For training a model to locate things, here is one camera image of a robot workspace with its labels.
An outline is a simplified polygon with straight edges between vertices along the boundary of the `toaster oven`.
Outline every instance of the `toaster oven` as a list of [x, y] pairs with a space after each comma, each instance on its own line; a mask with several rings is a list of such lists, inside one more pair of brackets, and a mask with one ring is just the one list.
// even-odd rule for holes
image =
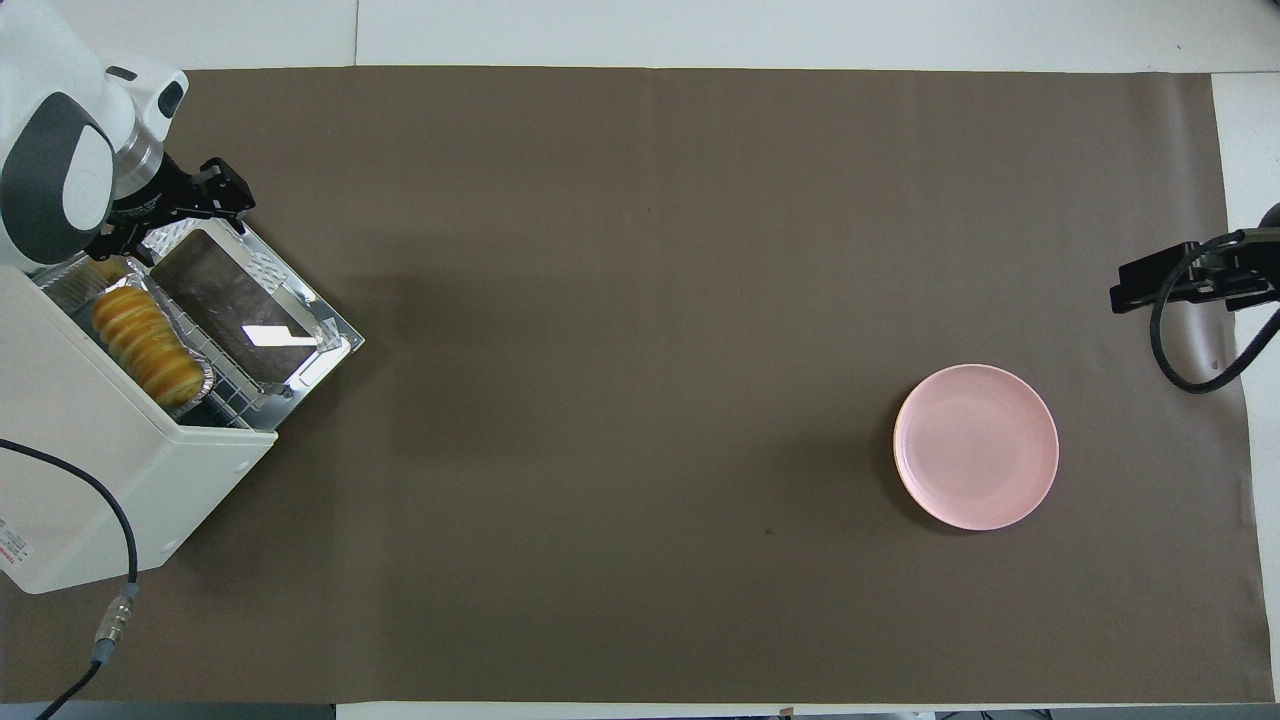
[[[364, 337], [252, 229], [183, 220], [143, 247], [154, 266], [128, 260], [120, 273], [145, 283], [201, 360], [202, 397], [166, 410], [109, 355], [92, 305], [122, 281], [86, 256], [35, 277], [0, 266], [0, 437], [97, 477], [133, 525], [140, 569], [151, 569]], [[123, 575], [120, 528], [77, 478], [0, 454], [0, 569], [29, 593]]]

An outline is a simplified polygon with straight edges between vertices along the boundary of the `bread roll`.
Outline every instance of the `bread roll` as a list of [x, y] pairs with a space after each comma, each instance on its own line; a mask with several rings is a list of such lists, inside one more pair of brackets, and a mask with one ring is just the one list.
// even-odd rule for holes
[[146, 292], [123, 286], [93, 305], [93, 329], [108, 352], [159, 405], [178, 407], [200, 392], [205, 374]]

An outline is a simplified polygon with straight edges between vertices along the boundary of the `brown table mat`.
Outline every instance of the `brown table mat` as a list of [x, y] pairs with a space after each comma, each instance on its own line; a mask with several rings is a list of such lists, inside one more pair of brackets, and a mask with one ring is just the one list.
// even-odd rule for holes
[[[1225, 229], [1208, 77], [191, 79], [172, 154], [227, 158], [369, 343], [145, 574], [86, 697], [1271, 700], [1239, 386], [1176, 391], [1107, 305]], [[1057, 420], [1005, 530], [893, 469], [956, 363]], [[0, 700], [61, 691], [114, 588], [0, 582]]]

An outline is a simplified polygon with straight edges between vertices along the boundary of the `pink plate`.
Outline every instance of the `pink plate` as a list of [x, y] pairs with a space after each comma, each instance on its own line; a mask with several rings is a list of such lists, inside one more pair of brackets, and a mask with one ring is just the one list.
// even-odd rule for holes
[[966, 530], [1025, 518], [1057, 474], [1057, 428], [1041, 396], [991, 365], [954, 365], [915, 386], [893, 425], [911, 497]]

